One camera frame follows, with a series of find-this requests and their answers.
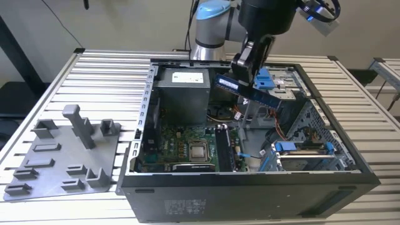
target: green motherboard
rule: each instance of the green motherboard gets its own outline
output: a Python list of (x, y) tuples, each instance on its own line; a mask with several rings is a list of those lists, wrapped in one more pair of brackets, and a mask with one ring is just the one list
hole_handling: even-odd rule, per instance
[[(175, 164), (211, 164), (218, 172), (218, 154), (214, 138), (214, 128), (210, 127), (161, 127), (158, 151), (143, 153), (142, 171), (147, 173), (167, 173)], [(235, 128), (229, 130), (229, 141), (233, 151), (239, 151)], [(203, 150), (199, 158), (193, 158), (193, 149)], [(245, 171), (243, 160), (237, 160), (237, 171)]]

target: blue ram stick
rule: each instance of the blue ram stick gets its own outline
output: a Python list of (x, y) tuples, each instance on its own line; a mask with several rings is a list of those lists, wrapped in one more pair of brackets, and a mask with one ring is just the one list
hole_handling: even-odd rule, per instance
[(219, 74), (215, 76), (214, 83), (217, 87), (223, 88), (234, 95), (242, 96), (243, 98), (266, 106), (269, 109), (277, 110), (279, 106), (279, 99), (269, 93), (243, 86), (235, 80)]

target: cpu socket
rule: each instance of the cpu socket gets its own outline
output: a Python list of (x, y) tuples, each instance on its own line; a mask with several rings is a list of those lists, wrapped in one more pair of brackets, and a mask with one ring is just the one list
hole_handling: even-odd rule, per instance
[(205, 140), (193, 140), (189, 142), (189, 161), (207, 161), (207, 144)]

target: slotted metal table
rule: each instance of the slotted metal table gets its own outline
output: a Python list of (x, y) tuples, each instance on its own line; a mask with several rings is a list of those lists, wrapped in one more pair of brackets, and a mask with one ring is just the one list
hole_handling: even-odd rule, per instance
[(373, 58), (369, 69), (373, 69), (400, 92), (400, 59)]
[[(11, 224), (137, 224), (123, 196), (115, 196), (122, 153), (133, 139), (138, 104), (150, 58), (186, 59), (183, 52), (74, 53), (0, 151), (0, 222)], [(269, 62), (298, 63), (325, 103), (369, 163), (381, 185), (325, 220), (225, 221), (201, 224), (400, 224), (400, 124), (362, 88), (338, 61), (319, 56), (271, 55)], [(66, 104), (78, 104), (91, 123), (111, 118), (122, 125), (109, 192), (2, 201), (5, 184), (26, 153), (37, 119), (69, 124), (61, 116)]]

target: sticker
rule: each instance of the sticker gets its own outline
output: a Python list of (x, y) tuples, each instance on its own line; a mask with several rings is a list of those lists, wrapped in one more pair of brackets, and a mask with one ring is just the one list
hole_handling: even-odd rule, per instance
[(283, 84), (283, 83), (285, 83), (282, 80), (273, 80), (273, 81), (274, 81), (274, 83), (277, 83), (277, 84)]
[(238, 85), (230, 83), (229, 81), (225, 81), (223, 79), (219, 79), (219, 83), (226, 85), (227, 87), (233, 88), (234, 90), (237, 90)]
[(239, 113), (239, 112), (235, 112), (235, 114), (234, 114), (234, 119), (238, 120), (238, 119), (239, 119), (239, 116), (241, 116), (241, 113)]
[(259, 151), (259, 155), (261, 155), (261, 156), (263, 156), (265, 153), (266, 153), (265, 150), (261, 150), (261, 151)]
[(202, 73), (182, 73), (174, 72), (171, 74), (173, 83), (203, 83)]
[(166, 215), (203, 214), (205, 199), (163, 200)]

